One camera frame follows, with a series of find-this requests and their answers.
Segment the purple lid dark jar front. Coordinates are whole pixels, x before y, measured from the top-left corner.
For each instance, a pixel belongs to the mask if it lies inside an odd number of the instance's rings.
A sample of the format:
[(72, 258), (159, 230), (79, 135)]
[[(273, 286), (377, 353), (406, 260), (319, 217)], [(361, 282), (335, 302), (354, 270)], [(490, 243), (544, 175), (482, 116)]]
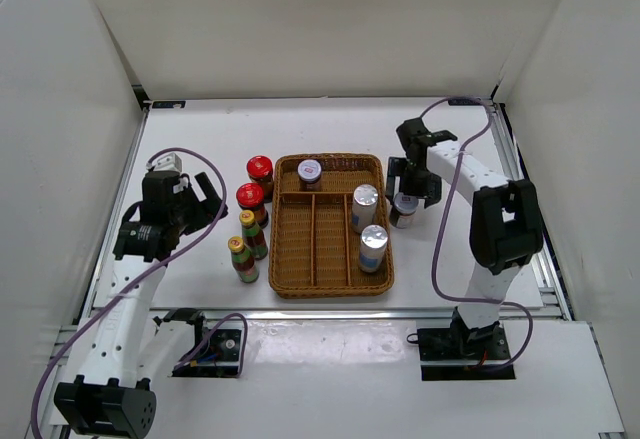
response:
[(398, 229), (408, 228), (412, 224), (418, 205), (417, 197), (398, 192), (391, 202), (391, 225)]

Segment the purple lid dark jar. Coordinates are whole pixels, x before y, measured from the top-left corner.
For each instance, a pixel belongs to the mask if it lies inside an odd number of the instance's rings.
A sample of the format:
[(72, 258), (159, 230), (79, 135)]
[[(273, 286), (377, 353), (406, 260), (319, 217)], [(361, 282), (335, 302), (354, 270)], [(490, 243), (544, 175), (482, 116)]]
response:
[(391, 202), (391, 225), (398, 229), (408, 228), (412, 224), (418, 205), (417, 197), (398, 192)]
[(302, 160), (297, 168), (300, 188), (306, 192), (321, 190), (322, 166), (314, 159)]

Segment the yellow cap sauce bottle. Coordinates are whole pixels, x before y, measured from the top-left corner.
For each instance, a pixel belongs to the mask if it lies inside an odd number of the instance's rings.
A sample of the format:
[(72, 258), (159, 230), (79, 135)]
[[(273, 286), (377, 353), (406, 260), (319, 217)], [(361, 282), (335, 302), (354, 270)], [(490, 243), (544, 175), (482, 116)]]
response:
[(243, 283), (254, 283), (259, 278), (259, 270), (250, 250), (240, 236), (228, 240), (232, 266)]
[(239, 214), (242, 227), (242, 238), (255, 260), (262, 260), (268, 255), (268, 245), (264, 233), (250, 210), (242, 210)]

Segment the silver white can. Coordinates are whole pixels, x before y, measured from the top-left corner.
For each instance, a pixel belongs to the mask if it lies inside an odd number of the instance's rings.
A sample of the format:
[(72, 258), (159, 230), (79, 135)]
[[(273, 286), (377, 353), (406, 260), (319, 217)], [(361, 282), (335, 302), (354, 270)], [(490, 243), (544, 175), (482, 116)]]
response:
[(388, 242), (384, 227), (374, 224), (365, 227), (360, 235), (359, 268), (366, 273), (376, 272), (385, 257)]
[(379, 194), (371, 184), (359, 185), (353, 192), (351, 225), (357, 234), (374, 222)]

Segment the silver top white can front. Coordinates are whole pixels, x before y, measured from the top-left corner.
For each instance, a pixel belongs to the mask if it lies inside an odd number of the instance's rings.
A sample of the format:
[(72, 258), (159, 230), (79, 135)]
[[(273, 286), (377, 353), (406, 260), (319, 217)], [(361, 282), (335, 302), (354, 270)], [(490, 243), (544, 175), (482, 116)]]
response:
[(366, 273), (376, 272), (385, 257), (388, 242), (384, 227), (374, 224), (365, 227), (360, 235), (359, 268)]

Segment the yellow cap sauce bottle front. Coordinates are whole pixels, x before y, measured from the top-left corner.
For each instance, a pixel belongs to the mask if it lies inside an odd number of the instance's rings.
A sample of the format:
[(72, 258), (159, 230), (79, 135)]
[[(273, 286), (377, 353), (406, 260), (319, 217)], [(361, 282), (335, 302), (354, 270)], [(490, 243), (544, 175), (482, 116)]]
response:
[(232, 266), (243, 283), (254, 283), (259, 278), (259, 270), (250, 250), (240, 236), (228, 240)]

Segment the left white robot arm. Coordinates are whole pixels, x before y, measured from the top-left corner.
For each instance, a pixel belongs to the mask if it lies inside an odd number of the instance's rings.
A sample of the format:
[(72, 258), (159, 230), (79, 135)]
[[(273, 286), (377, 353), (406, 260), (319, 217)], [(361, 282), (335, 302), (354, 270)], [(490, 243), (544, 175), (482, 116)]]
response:
[(56, 386), (54, 404), (77, 434), (144, 438), (156, 413), (151, 380), (139, 373), (144, 321), (181, 237), (204, 239), (225, 217), (226, 194), (206, 173), (151, 170), (142, 198), (124, 213), (113, 249), (109, 302), (81, 329), (96, 331), (75, 378)]

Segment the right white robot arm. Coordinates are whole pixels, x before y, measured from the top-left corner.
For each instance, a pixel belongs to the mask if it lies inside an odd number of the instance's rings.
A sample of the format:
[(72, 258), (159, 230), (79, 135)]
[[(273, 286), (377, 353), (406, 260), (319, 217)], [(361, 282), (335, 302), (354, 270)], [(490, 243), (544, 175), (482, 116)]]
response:
[(453, 300), (449, 334), (452, 352), (470, 359), (493, 337), (513, 279), (542, 248), (536, 188), (486, 167), (451, 132), (432, 132), (419, 118), (404, 121), (396, 134), (405, 156), (388, 161), (389, 199), (403, 194), (427, 207), (443, 201), (449, 210), (460, 195), (471, 207), (475, 265), (465, 295)]

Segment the red lid sauce jar front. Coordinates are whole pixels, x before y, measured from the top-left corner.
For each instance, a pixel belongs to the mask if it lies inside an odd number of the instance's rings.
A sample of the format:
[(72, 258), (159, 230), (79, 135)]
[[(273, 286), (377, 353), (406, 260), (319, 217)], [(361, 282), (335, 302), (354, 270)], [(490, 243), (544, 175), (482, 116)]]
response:
[(263, 189), (256, 183), (245, 183), (236, 191), (236, 201), (242, 210), (250, 210), (261, 228), (269, 223)]

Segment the red lid sauce jar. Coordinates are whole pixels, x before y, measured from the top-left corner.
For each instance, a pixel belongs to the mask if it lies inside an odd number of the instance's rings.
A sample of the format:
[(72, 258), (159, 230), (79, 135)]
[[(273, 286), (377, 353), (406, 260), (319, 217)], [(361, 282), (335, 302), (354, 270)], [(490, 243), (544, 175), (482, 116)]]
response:
[(246, 170), (250, 180), (262, 188), (265, 202), (270, 203), (274, 190), (272, 161), (267, 156), (256, 155), (248, 160)]
[(256, 183), (245, 183), (236, 191), (236, 201), (242, 210), (250, 210), (261, 228), (269, 223), (263, 189)]

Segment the red lid sauce jar rear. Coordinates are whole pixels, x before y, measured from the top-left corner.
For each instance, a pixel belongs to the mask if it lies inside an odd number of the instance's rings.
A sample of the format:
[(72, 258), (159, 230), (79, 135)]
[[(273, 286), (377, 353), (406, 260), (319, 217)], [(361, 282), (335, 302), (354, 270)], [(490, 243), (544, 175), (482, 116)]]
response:
[(250, 180), (262, 188), (265, 202), (270, 203), (274, 190), (272, 161), (267, 156), (256, 155), (248, 160), (246, 170)]

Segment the wicker divided basket tray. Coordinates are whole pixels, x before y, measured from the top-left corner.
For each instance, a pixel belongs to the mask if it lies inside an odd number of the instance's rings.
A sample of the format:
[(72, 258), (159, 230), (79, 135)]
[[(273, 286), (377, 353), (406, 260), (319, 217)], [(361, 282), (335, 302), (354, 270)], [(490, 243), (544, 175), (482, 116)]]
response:
[[(321, 190), (300, 188), (297, 168), (305, 159), (322, 166)], [(364, 297), (394, 284), (393, 255), (380, 268), (359, 268), (360, 238), (351, 226), (353, 192), (371, 184), (385, 189), (383, 166), (371, 154), (318, 153), (279, 158), (274, 172), (269, 284), (285, 299)]]

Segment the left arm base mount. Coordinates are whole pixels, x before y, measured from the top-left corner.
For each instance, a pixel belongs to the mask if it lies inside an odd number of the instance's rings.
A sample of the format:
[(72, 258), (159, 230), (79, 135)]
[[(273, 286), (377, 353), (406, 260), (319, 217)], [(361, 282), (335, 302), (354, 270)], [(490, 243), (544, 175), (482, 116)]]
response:
[(172, 309), (156, 316), (157, 327), (171, 322), (186, 323), (193, 329), (193, 347), (178, 360), (172, 377), (237, 378), (244, 367), (248, 322), (237, 312), (208, 325), (203, 311), (194, 308)]

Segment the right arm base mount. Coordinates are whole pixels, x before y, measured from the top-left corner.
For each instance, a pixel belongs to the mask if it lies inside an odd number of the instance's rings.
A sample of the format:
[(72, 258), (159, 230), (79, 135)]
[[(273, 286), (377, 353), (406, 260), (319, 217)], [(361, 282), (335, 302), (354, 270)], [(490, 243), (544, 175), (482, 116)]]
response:
[(513, 365), (502, 367), (511, 354), (499, 323), (490, 336), (476, 344), (464, 344), (451, 327), (418, 328), (406, 340), (418, 347), (423, 382), (516, 379)]

